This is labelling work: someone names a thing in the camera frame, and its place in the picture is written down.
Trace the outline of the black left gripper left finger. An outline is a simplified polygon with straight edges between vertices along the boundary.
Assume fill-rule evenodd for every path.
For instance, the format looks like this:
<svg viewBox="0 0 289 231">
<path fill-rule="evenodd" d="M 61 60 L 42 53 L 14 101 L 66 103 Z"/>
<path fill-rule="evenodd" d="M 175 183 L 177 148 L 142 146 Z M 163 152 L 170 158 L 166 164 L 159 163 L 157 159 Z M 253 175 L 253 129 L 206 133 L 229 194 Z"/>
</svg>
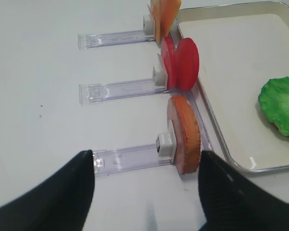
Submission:
<svg viewBox="0 0 289 231">
<path fill-rule="evenodd" d="M 81 151 L 43 183 L 0 207 L 0 231 L 80 231 L 94 187 L 93 153 Z"/>
</svg>

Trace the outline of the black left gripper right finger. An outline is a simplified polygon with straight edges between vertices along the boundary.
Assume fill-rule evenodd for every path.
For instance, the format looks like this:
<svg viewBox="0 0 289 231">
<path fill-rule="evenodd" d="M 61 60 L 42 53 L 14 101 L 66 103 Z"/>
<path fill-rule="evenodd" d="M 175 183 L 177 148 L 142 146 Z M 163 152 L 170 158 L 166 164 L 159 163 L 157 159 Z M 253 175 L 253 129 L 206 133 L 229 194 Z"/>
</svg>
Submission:
<svg viewBox="0 0 289 231">
<path fill-rule="evenodd" d="M 202 151 L 198 193 L 206 223 L 202 231 L 289 231 L 289 204 Z"/>
</svg>

